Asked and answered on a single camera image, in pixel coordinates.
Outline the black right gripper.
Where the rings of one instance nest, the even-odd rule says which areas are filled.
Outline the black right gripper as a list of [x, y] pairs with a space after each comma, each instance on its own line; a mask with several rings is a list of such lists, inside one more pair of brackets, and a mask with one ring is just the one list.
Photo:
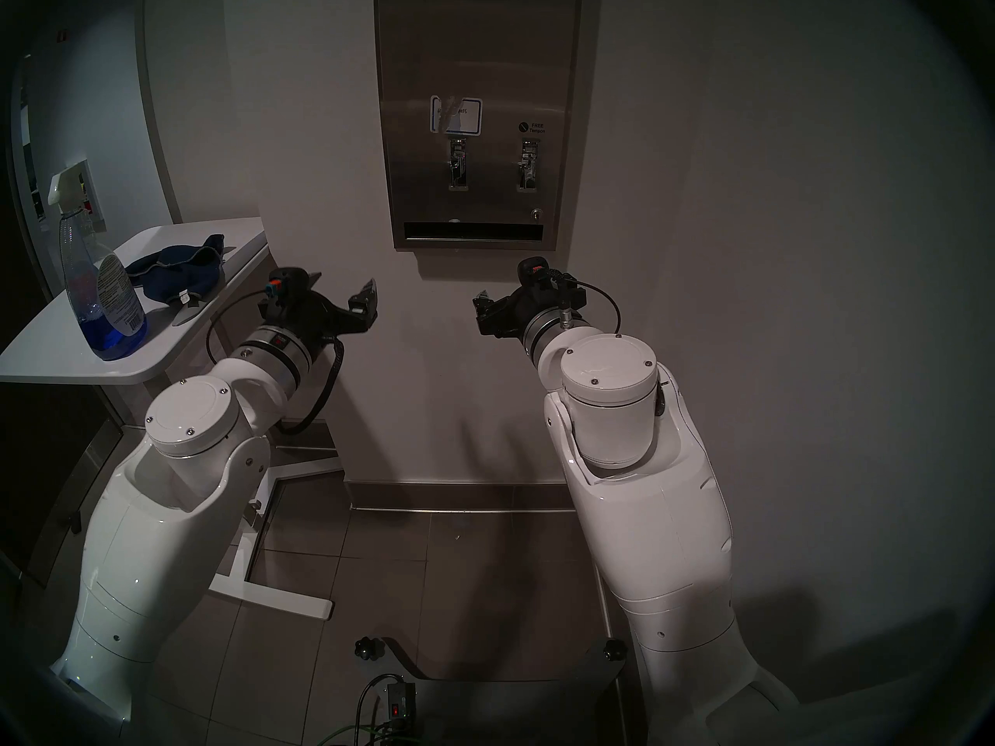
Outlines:
[[480, 291], [471, 300], [477, 316], [478, 331], [483, 336], [523, 338], [535, 316], [557, 307], [557, 294], [551, 286], [519, 286], [513, 293], [493, 300]]

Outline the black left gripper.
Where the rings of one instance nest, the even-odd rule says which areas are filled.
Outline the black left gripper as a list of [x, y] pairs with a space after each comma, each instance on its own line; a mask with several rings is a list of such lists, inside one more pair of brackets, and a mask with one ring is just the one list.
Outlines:
[[339, 334], [366, 333], [378, 317], [375, 279], [349, 297], [348, 309], [307, 288], [284, 293], [276, 286], [265, 286], [264, 294], [262, 327], [293, 334], [306, 350], [322, 350]]

